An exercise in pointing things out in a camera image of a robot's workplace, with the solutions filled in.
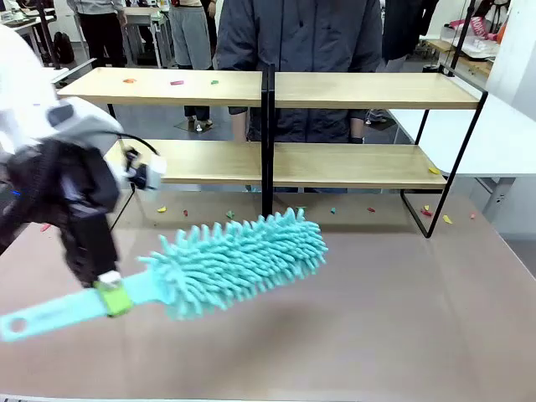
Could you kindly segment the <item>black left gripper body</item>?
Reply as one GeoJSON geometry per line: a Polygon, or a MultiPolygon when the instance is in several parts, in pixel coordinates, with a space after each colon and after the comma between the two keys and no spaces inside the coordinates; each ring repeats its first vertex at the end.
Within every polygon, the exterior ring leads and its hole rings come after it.
{"type": "Polygon", "coordinates": [[[119,188],[98,148],[48,139],[20,148],[1,167],[17,193],[1,212],[2,240],[23,224],[46,223],[91,254],[116,253],[106,216],[119,188]]]}

